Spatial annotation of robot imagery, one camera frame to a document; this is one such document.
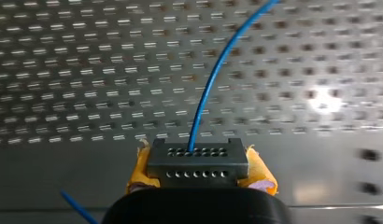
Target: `blue wire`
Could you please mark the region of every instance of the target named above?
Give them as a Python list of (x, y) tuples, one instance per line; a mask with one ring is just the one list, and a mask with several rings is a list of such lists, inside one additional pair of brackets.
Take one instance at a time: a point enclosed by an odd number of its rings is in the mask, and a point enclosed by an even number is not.
[(221, 66), (232, 50), (233, 46), (237, 43), (238, 37), (241, 36), (245, 31), (249, 29), (249, 27), (259, 19), (264, 13), (269, 11), (279, 0), (269, 0), (265, 5), (260, 7), (252, 16), (250, 16), (244, 24), (235, 32), (230, 41), (227, 43), (224, 50), (221, 52), (217, 62), (215, 63), (214, 68), (212, 69), (211, 75), (208, 78), (206, 83), (206, 88), (204, 89), (203, 95), (201, 96), (200, 103), (198, 104), (197, 111), (195, 112), (194, 121), (191, 126), (191, 135), (189, 137), (188, 150), (190, 152), (194, 151), (195, 138), (197, 137), (198, 126), (200, 125), (201, 116), (204, 111), (204, 107), (206, 106), (206, 101), (208, 99), (208, 95), (212, 89), (212, 86), (215, 82), (215, 78), (217, 77)]
[(90, 224), (98, 224), (98, 222), (80, 205), (78, 204), (69, 194), (67, 194), (64, 190), (61, 190), (61, 196), (75, 209), (86, 221)]

